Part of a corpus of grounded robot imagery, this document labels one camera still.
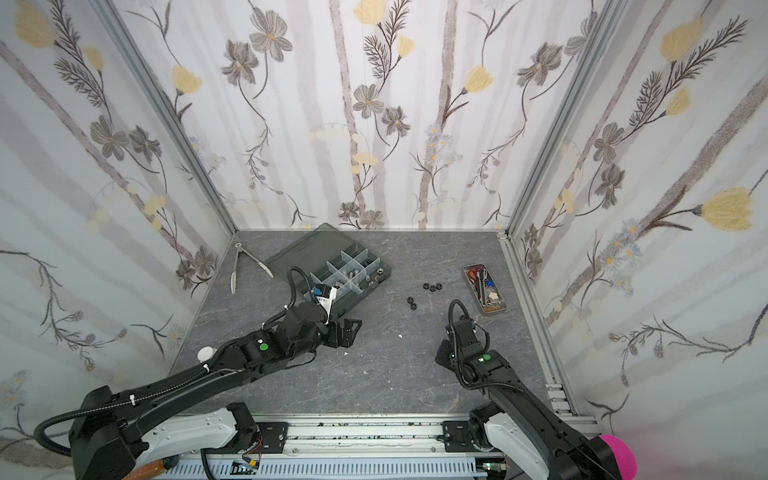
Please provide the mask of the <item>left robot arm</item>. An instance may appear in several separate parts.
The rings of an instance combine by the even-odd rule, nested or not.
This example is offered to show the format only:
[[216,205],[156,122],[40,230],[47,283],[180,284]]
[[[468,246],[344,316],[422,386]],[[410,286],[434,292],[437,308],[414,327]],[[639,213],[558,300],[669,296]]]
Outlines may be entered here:
[[296,367],[296,358],[321,346],[349,348],[361,321],[337,318],[326,303],[331,287],[312,283],[298,267],[308,289],[290,299],[261,328],[227,341],[198,365],[163,380],[114,393],[107,386],[91,391],[80,408],[55,415],[34,429],[44,449],[72,460],[78,479],[121,479],[149,461],[152,432],[173,417],[222,392]]

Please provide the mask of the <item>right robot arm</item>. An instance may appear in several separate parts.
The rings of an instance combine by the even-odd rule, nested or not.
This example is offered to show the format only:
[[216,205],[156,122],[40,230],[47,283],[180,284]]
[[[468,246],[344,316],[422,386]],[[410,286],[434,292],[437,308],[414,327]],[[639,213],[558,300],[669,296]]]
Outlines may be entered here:
[[615,449],[600,435],[587,438],[550,410],[511,364],[480,340],[474,320],[458,299],[450,302],[447,338],[436,362],[466,390],[479,391],[495,412],[477,421],[481,437],[531,479],[627,479]]

